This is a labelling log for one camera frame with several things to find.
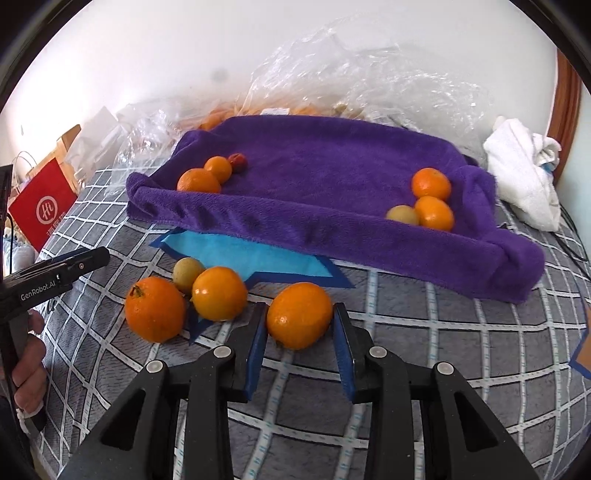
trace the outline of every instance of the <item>purple towel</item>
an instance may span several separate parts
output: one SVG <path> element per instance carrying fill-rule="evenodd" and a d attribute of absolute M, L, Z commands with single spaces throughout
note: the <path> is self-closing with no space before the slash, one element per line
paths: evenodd
<path fill-rule="evenodd" d="M 175 191 L 188 169 L 242 152 L 246 173 L 222 194 Z M 385 220 L 413 205 L 413 174 L 434 167 L 450 179 L 452 233 Z M 522 302 L 544 255 L 498 229 L 495 181 L 450 143 L 401 128 L 309 116 L 231 118 L 193 131 L 151 177 L 127 181 L 131 218 L 225 233 L 430 281 L 469 297 Z"/>

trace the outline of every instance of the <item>white grid pattern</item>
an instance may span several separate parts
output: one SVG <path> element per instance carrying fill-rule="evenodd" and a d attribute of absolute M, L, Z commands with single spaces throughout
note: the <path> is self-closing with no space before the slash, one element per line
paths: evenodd
<path fill-rule="evenodd" d="M 99 181 L 104 182 L 105 179 L 101 178 L 101 175 L 104 173 L 108 173 L 107 171 L 101 171 L 97 173 L 95 177 Z M 71 215 L 67 216 L 64 220 L 64 224 L 60 226 L 60 229 L 56 232 L 56 234 L 52 237 L 50 243 L 48 244 L 47 250 L 43 252 L 44 255 L 48 256 L 55 256 L 60 252 L 71 250 L 73 248 L 77 248 L 78 246 L 84 246 L 87 248 L 93 248 L 101 243 L 107 235 L 110 233 L 114 233 L 111 236 L 111 240 L 107 241 L 107 246 L 110 247 L 111 254 L 113 258 L 116 258 L 121 262 L 119 267 L 116 271 L 111 275 L 108 281 L 103 285 L 102 283 L 98 283 L 94 279 L 91 278 L 84 278 L 81 280 L 80 285 L 82 286 L 80 296 L 76 299 L 74 305 L 70 308 L 64 299 L 60 299 L 57 302 L 57 305 L 63 311 L 63 314 L 67 316 L 67 321 L 63 323 L 59 333 L 54 336 L 50 332 L 46 332 L 44 335 L 44 339 L 48 344 L 53 347 L 53 356 L 51 358 L 51 365 L 50 365 L 50 375 L 51 375 L 51 392 L 55 392 L 59 397 L 59 400 L 62 402 L 61 413 L 56 414 L 56 412 L 50 412 L 50 423 L 52 427 L 57 431 L 59 436 L 59 448 L 53 448 L 50 445 L 50 441 L 54 439 L 48 440 L 47 437 L 43 436 L 41 439 L 41 446 L 40 450 L 42 455 L 45 456 L 46 460 L 49 463 L 56 463 L 61 468 L 66 462 L 65 451 L 69 450 L 71 447 L 75 448 L 76 445 L 73 445 L 73 441 L 75 438 L 72 436 L 67 437 L 65 432 L 65 423 L 66 423 L 66 413 L 71 416 L 73 421 L 73 427 L 80 430 L 80 439 L 83 439 L 84 436 L 88 433 L 90 429 L 92 429 L 92 425 L 90 424 L 91 417 L 93 413 L 91 412 L 91 403 L 92 400 L 95 398 L 98 403 L 102 406 L 102 408 L 108 408 L 110 406 L 109 401 L 105 398 L 104 392 L 101 391 L 101 388 L 98 387 L 97 380 L 101 375 L 101 365 L 103 363 L 103 357 L 106 352 L 109 355 L 113 356 L 117 359 L 122 368 L 129 367 L 132 371 L 139 371 L 143 365 L 145 365 L 148 361 L 156 358 L 158 355 L 166 353 L 170 350 L 170 347 L 164 345 L 153 345 L 150 347 L 149 352 L 145 356 L 141 362 L 138 362 L 137 359 L 134 359 L 134 355 L 136 351 L 133 349 L 128 349 L 127 346 L 115 346 L 113 344 L 113 340 L 118 337 L 118 335 L 122 332 L 122 327 L 124 325 L 124 317 L 121 312 L 116 312 L 115 321 L 110 325 L 110 328 L 106 335 L 103 337 L 99 332 L 95 331 L 92 322 L 86 323 L 78 313 L 78 308 L 82 304 L 81 299 L 87 292 L 87 289 L 98 291 L 99 298 L 98 300 L 93 300 L 96 302 L 92 310 L 92 314 L 90 315 L 93 318 L 99 309 L 103 309 L 102 302 L 104 299 L 108 299 L 116 305 L 117 309 L 121 309 L 123 299 L 121 296 L 113 293 L 113 288 L 115 284 L 118 283 L 120 277 L 123 276 L 124 271 L 127 267 L 135 267 L 138 271 L 142 271 L 141 276 L 145 277 L 151 274 L 158 274 L 163 275 L 165 277 L 170 278 L 170 269 L 168 267 L 163 267 L 160 265 L 161 261 L 165 260 L 165 255 L 162 252 L 157 252 L 152 254 L 151 258 L 147 261 L 138 260 L 133 258 L 135 254 L 139 253 L 141 249 L 144 247 L 146 240 L 150 237 L 150 235 L 155 233 L 162 233 L 165 230 L 159 229 L 156 226 L 147 226 L 143 227 L 140 224 L 129 222 L 125 219 L 125 214 L 123 212 L 115 215 L 113 220 L 104 219 L 105 214 L 111 208 L 122 210 L 126 203 L 124 202 L 124 198 L 117 199 L 115 202 L 106 202 L 103 199 L 104 194 L 104 185 L 103 184 L 96 184 L 93 183 L 87 187 L 85 190 L 85 195 L 88 197 L 92 195 L 92 198 L 81 199 L 77 202 L 76 206 L 74 206 L 73 210 L 71 211 Z M 87 209 L 84 206 L 92 205 L 93 208 Z M 104 211 L 99 215 L 98 219 L 91 219 L 94 212 L 96 212 L 101 206 L 106 206 Z M 587 408 L 585 407 L 585 418 L 583 419 L 583 428 L 579 429 L 578 432 L 571 432 L 572 426 L 572 418 L 570 409 L 573 405 L 577 404 L 578 402 L 586 401 L 586 397 L 589 394 L 589 390 L 587 389 L 586 385 L 583 385 L 582 393 L 575 395 L 573 398 L 570 398 L 569 394 L 569 386 L 570 380 L 572 377 L 578 375 L 576 372 L 570 372 L 568 364 L 565 363 L 563 360 L 559 358 L 558 355 L 558 340 L 556 332 L 560 332 L 564 335 L 566 340 L 566 349 L 567 353 L 570 354 L 574 351 L 576 345 L 570 345 L 568 339 L 568 332 L 576 332 L 577 330 L 582 330 L 585 328 L 583 322 L 580 322 L 576 317 L 576 309 L 575 304 L 579 300 L 578 293 L 572 292 L 568 282 L 568 276 L 571 275 L 580 285 L 584 286 L 584 291 L 587 293 L 587 301 L 589 302 L 589 285 L 588 282 L 584 281 L 583 277 L 576 272 L 572 272 L 569 267 L 565 267 L 564 265 L 560 264 L 558 260 L 560 258 L 561 253 L 559 248 L 555 245 L 549 243 L 548 239 L 545 237 L 536 238 L 534 234 L 524 227 L 522 224 L 517 224 L 515 219 L 512 215 L 508 212 L 505 206 L 499 205 L 499 207 L 504 212 L 507 221 L 509 223 L 509 228 L 520 235 L 524 235 L 527 238 L 531 239 L 535 243 L 539 244 L 540 247 L 545 249 L 546 251 L 550 252 L 553 257 L 553 262 L 546 263 L 545 269 L 545 278 L 548 281 L 548 285 L 544 287 L 544 285 L 540 284 L 537 286 L 533 294 L 539 293 L 540 302 L 543 306 L 543 311 L 545 318 L 542 322 L 537 325 L 528 325 L 527 322 L 521 318 L 519 307 L 511 306 L 511 316 L 513 318 L 512 323 L 492 323 L 490 320 L 487 320 L 486 317 L 486 307 L 484 306 L 485 302 L 481 302 L 480 300 L 475 300 L 473 302 L 473 308 L 475 312 L 475 317 L 477 319 L 477 323 L 472 321 L 467 321 L 461 316 L 453 318 L 453 321 L 447 321 L 444 319 L 445 317 L 441 316 L 440 306 L 438 305 L 438 298 L 437 298 L 437 289 L 431 284 L 424 284 L 425 288 L 425 295 L 423 301 L 426 305 L 426 315 L 424 318 L 415 317 L 413 315 L 403 315 L 403 314 L 392 314 L 387 312 L 388 305 L 387 301 L 385 301 L 386 305 L 381 304 L 381 296 L 383 295 L 380 292 L 380 282 L 379 282 L 379 275 L 381 274 L 389 274 L 389 272 L 385 272 L 379 269 L 374 268 L 366 268 L 360 265 L 351 264 L 349 262 L 344 261 L 335 261 L 335 264 L 344 268 L 345 271 L 347 269 L 356 269 L 362 270 L 365 272 L 366 278 L 364 280 L 364 292 L 363 295 L 363 308 L 362 311 L 351 311 L 350 316 L 354 320 L 361 320 L 363 324 L 368 329 L 370 334 L 374 336 L 376 332 L 384 332 L 385 328 L 399 328 L 405 327 L 413 327 L 416 331 L 424 331 L 428 332 L 428 350 L 426 353 L 426 357 L 424 358 L 425 365 L 433 365 L 439 359 L 444 359 L 440 355 L 440 345 L 439 345 L 439 338 L 441 332 L 478 332 L 481 339 L 481 347 L 480 347 L 480 357 L 482 363 L 482 372 L 479 378 L 472 378 L 469 380 L 469 383 L 476 388 L 482 389 L 482 396 L 486 400 L 489 397 L 489 393 L 492 388 L 518 383 L 519 384 L 519 392 L 520 392 L 520 404 L 519 404 L 519 412 L 518 412 L 518 421 L 514 425 L 508 426 L 508 431 L 510 433 L 516 433 L 518 436 L 518 444 L 519 446 L 526 452 L 526 454 L 534 455 L 535 452 L 529 451 L 529 444 L 527 442 L 527 431 L 530 428 L 535 428 L 544 422 L 547 421 L 554 421 L 555 428 L 553 431 L 553 436 L 551 442 L 551 452 L 548 455 L 542 455 L 540 458 L 535 458 L 533 460 L 533 465 L 535 467 L 542 466 L 545 464 L 553 464 L 554 457 L 559 455 L 562 457 L 566 451 L 566 446 L 570 445 L 572 442 L 578 442 L 578 447 L 581 447 L 584 439 L 585 439 L 585 432 L 586 432 L 586 425 L 588 425 L 589 420 L 591 418 L 587 417 Z M 70 225 L 73 223 L 79 224 L 78 229 L 72 233 L 66 233 L 69 229 Z M 81 231 L 85 224 L 91 223 L 91 228 L 89 228 L 85 235 L 82 238 L 77 239 L 77 233 Z M 99 225 L 104 227 L 104 230 L 100 237 L 93 241 L 85 241 L 88 238 L 90 232 L 92 231 L 92 227 L 95 225 Z M 137 237 L 134 239 L 133 245 L 128 245 L 129 248 L 126 248 L 125 252 L 120 252 L 117 250 L 117 247 L 113 244 L 113 239 L 118 238 L 121 239 L 121 236 L 124 235 L 123 229 L 126 229 L 128 232 L 133 231 L 137 233 Z M 562 237 L 565 241 L 572 241 L 574 242 L 579 249 L 581 248 L 580 243 L 576 239 L 572 239 L 566 233 L 562 233 Z M 60 247 L 56 246 L 58 241 L 63 241 Z M 557 286 L 553 283 L 553 276 L 555 274 L 561 275 L 564 279 L 566 284 L 565 291 L 560 290 Z M 137 280 L 138 277 L 132 278 L 129 280 L 131 283 L 132 281 Z M 249 295 L 250 301 L 265 301 L 266 303 L 270 303 L 273 294 L 261 294 L 251 293 Z M 567 323 L 566 318 L 569 317 L 569 313 L 563 312 L 562 305 L 560 303 L 560 299 L 567 300 L 572 308 L 573 315 L 575 316 L 574 323 Z M 553 302 L 559 312 L 560 318 L 553 318 L 552 308 L 550 306 L 550 302 Z M 58 311 L 54 310 L 50 313 L 48 317 L 48 322 L 52 322 L 55 320 L 58 315 Z M 80 338 L 78 338 L 74 354 L 72 355 L 72 360 L 68 359 L 63 348 L 60 346 L 60 339 L 63 336 L 67 336 L 70 332 L 70 325 L 76 325 L 82 328 L 82 334 Z M 224 324 L 217 334 L 215 335 L 215 339 L 208 338 L 207 336 L 201 336 L 196 341 L 195 344 L 205 348 L 213 348 L 217 345 L 223 343 L 231 329 L 231 324 L 226 323 Z M 548 348 L 551 351 L 550 354 L 550 366 L 545 368 L 540 368 L 535 371 L 527 371 L 528 365 L 526 363 L 526 344 L 524 340 L 524 335 L 526 333 L 539 333 L 548 330 L 550 332 L 550 343 L 551 345 Z M 491 377 L 491 349 L 490 349 L 490 335 L 495 332 L 506 332 L 506 333 L 514 333 L 519 338 L 519 349 L 518 352 L 510 352 L 512 355 L 519 355 L 519 370 L 515 372 L 515 374 L 511 375 L 503 375 L 501 377 Z M 92 373 L 89 378 L 85 378 L 85 376 L 78 370 L 76 367 L 76 359 L 78 355 L 81 355 L 81 348 L 84 339 L 90 336 L 98 345 L 98 352 L 96 355 L 96 360 L 93 363 Z M 188 339 L 189 333 L 183 332 L 183 336 Z M 60 389 L 56 383 L 56 379 L 54 377 L 54 365 L 55 360 L 57 359 L 56 356 L 59 356 L 60 359 L 68 366 L 68 373 L 67 373 L 67 381 L 66 381 L 66 394 L 62 395 Z M 251 427 L 253 429 L 258 430 L 258 438 L 256 444 L 252 450 L 252 452 L 248 455 L 248 458 L 245 459 L 245 467 L 242 473 L 238 472 L 238 476 L 242 475 L 243 479 L 254 479 L 259 476 L 260 478 L 267 478 L 267 476 L 263 476 L 261 469 L 265 465 L 265 458 L 269 454 L 269 450 L 273 450 L 274 446 L 272 444 L 273 436 L 281 436 L 288 439 L 295 439 L 295 440 L 302 440 L 304 442 L 314 442 L 320 445 L 325 446 L 333 446 L 337 448 L 337 453 L 335 456 L 335 466 L 333 468 L 333 472 L 329 474 L 335 480 L 345 479 L 345 478 L 352 478 L 349 475 L 350 468 L 352 466 L 352 459 L 355 455 L 356 451 L 363 450 L 367 448 L 367 440 L 358 438 L 358 431 L 361 427 L 361 424 L 364 420 L 364 415 L 366 413 L 366 406 L 354 406 L 350 410 L 350 414 L 348 415 L 348 420 L 345 421 L 343 424 L 343 434 L 341 436 L 335 436 L 333 434 L 327 433 L 312 433 L 308 432 L 303 429 L 298 429 L 293 426 L 284 425 L 283 423 L 277 423 L 278 421 L 278 414 L 281 416 L 280 408 L 281 402 L 283 397 L 286 395 L 285 388 L 287 382 L 290 378 L 290 375 L 308 378 L 313 381 L 323 382 L 323 381 L 338 381 L 339 374 L 335 371 L 326 370 L 324 368 L 320 368 L 320 365 L 309 366 L 309 365 L 300 365 L 294 363 L 294 353 L 291 351 L 284 351 L 280 357 L 280 359 L 272 358 L 269 356 L 269 352 L 267 352 L 267 356 L 263 361 L 263 366 L 266 369 L 270 369 L 275 371 L 275 378 L 272 382 L 269 390 L 269 394 L 267 397 L 266 405 L 264 407 L 264 415 L 262 418 L 258 418 L 256 415 L 253 414 L 246 414 L 242 411 L 236 411 L 234 409 L 229 409 L 229 418 L 231 421 L 236 421 L 244 426 Z M 566 390 L 561 386 L 561 372 L 567 371 L 568 372 L 568 384 L 566 386 Z M 534 418 L 530 420 L 525 420 L 526 412 L 530 403 L 527 399 L 527 384 L 530 381 L 540 380 L 548 375 L 553 375 L 556 383 L 555 389 L 555 397 L 556 403 L 553 410 L 547 411 L 545 413 L 541 413 L 536 415 Z M 82 388 L 86 391 L 84 396 L 83 402 L 83 409 L 82 409 L 82 420 L 77 421 L 76 412 L 72 406 L 69 404 L 69 394 L 70 394 L 70 382 L 73 378 L 76 378 L 81 384 Z M 564 405 L 560 405 L 561 399 L 566 398 L 568 401 L 564 403 Z M 560 431 L 560 416 L 563 411 L 567 412 L 568 418 L 568 425 L 565 426 L 567 428 L 567 436 L 566 441 L 562 443 L 562 445 L 558 445 L 558 433 Z M 176 466 L 176 474 L 175 478 L 180 477 L 180 465 L 182 463 L 182 455 L 183 455 L 183 439 L 182 439 L 182 432 L 184 426 L 184 419 L 181 420 L 181 429 L 180 429 L 180 437 L 177 442 L 177 466 Z M 423 444 L 422 439 L 415 442 L 415 478 L 420 479 L 422 477 L 422 469 L 423 469 Z M 554 478 L 559 472 L 553 472 L 550 468 L 547 469 L 546 478 Z"/>

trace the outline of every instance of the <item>plastic bag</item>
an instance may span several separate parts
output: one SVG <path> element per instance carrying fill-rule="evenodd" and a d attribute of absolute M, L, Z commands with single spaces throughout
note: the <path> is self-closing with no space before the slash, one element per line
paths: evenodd
<path fill-rule="evenodd" d="M 401 126 L 444 138 L 483 162 L 476 125 L 490 106 L 488 94 L 450 73 L 428 71 L 427 64 L 437 62 L 418 48 L 346 47 L 341 33 L 370 31 L 369 20 L 369 25 L 359 18 L 339 20 L 278 48 L 254 72 L 239 114 L 289 108 L 293 114 Z"/>
<path fill-rule="evenodd" d="M 127 132 L 105 107 L 85 123 L 64 158 L 74 170 L 79 191 L 96 170 L 112 166 L 126 135 Z"/>
<path fill-rule="evenodd" d="M 216 104 L 169 99 L 124 107 L 117 117 L 129 134 L 115 157 L 105 198 L 113 199 L 124 192 L 130 173 L 151 174 L 160 168 L 170 158 L 182 135 L 198 128 Z"/>

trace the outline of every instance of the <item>blue gripper pad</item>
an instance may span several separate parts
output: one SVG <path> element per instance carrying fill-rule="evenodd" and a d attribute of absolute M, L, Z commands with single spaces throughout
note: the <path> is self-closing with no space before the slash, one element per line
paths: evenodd
<path fill-rule="evenodd" d="M 246 381 L 244 390 L 248 401 L 252 400 L 252 395 L 258 385 L 258 379 L 261 374 L 262 359 L 265 355 L 267 345 L 267 318 L 259 321 L 256 328 L 255 337 L 252 341 L 251 350 L 246 359 Z"/>
<path fill-rule="evenodd" d="M 349 401 L 355 396 L 355 377 L 353 373 L 353 357 L 345 336 L 343 322 L 335 310 L 333 316 L 333 343 L 335 346 L 336 362 L 339 366 L 340 383 Z"/>

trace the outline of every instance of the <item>white logo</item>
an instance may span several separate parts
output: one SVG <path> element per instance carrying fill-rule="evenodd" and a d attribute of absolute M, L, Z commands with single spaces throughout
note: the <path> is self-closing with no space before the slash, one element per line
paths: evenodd
<path fill-rule="evenodd" d="M 49 225 L 57 217 L 57 202 L 54 197 L 43 197 L 37 204 L 37 220 L 42 225 Z"/>

